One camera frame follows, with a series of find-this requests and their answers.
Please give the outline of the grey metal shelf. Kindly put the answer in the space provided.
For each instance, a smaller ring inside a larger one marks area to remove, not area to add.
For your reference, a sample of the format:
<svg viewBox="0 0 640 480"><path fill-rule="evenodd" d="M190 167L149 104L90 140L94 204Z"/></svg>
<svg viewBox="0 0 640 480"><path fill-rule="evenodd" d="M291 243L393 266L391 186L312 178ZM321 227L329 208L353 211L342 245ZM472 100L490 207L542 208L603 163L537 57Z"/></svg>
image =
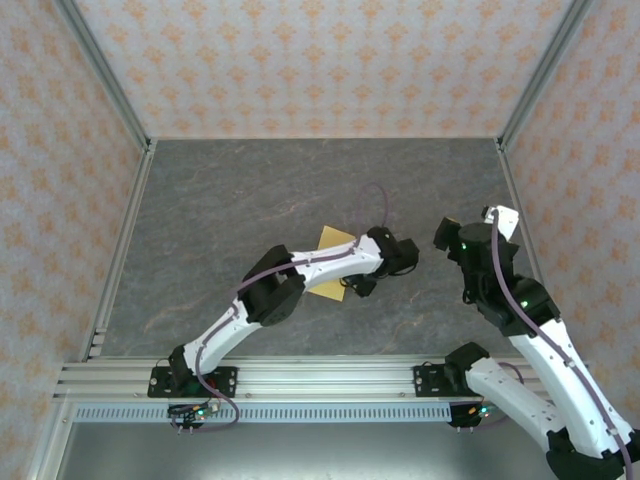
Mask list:
<svg viewBox="0 0 640 480"><path fill-rule="evenodd" d="M164 424L73 427L57 480L556 480L505 423L242 424L178 434Z"/></svg>

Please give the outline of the aluminium corner strut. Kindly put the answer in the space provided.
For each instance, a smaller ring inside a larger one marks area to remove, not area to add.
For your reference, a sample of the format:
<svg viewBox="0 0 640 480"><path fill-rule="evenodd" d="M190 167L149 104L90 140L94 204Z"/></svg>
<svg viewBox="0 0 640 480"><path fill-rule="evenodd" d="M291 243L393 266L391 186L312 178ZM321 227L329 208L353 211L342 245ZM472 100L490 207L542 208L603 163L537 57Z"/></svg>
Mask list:
<svg viewBox="0 0 640 480"><path fill-rule="evenodd" d="M27 480L56 480L71 434L76 405L73 402L54 403L46 418Z"/></svg>

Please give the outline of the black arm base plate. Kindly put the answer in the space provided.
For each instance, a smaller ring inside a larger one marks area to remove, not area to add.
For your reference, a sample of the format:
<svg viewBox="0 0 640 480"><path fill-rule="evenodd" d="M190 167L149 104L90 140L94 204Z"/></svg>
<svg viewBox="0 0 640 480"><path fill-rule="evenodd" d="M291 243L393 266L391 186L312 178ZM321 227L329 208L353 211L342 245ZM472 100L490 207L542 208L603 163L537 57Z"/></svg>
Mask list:
<svg viewBox="0 0 640 480"><path fill-rule="evenodd" d="M204 374L205 383L223 395L234 398L239 369L236 367L219 367L211 373ZM149 398L204 398L210 397L211 391L192 376L185 384L179 386L169 366L157 366L151 371L147 396Z"/></svg>
<svg viewBox="0 0 640 480"><path fill-rule="evenodd" d="M422 364L413 367L415 395L422 398L463 397L469 390L453 379L444 364Z"/></svg>

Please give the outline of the long aluminium base rail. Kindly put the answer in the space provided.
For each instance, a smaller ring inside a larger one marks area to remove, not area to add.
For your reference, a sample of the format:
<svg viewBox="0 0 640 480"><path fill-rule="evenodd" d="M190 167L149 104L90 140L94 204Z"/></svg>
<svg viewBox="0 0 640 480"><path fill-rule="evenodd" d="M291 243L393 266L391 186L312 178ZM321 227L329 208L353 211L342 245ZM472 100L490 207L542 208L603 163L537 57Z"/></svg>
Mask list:
<svg viewBox="0 0 640 480"><path fill-rule="evenodd" d="M406 403L415 398L413 368L442 364L424 355L245 356L222 364L238 369L234 401ZM59 401L143 401L151 372L166 360L96 357L66 363L54 387Z"/></svg>

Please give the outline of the aluminium frame post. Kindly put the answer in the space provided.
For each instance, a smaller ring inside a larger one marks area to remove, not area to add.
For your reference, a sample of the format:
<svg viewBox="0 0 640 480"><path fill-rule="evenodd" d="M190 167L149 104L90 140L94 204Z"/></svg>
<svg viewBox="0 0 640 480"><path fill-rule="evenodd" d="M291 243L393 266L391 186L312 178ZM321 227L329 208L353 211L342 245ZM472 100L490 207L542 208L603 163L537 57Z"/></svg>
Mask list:
<svg viewBox="0 0 640 480"><path fill-rule="evenodd" d="M151 143L151 138L147 135L142 122L134 111L77 1L52 0L52 2L76 38L81 51L102 84L107 96L112 101L129 134L141 149L147 150Z"/></svg>
<svg viewBox="0 0 640 480"><path fill-rule="evenodd" d="M568 10L534 69L503 132L496 138L499 152L507 152L515 140L593 2L594 0L571 0Z"/></svg>

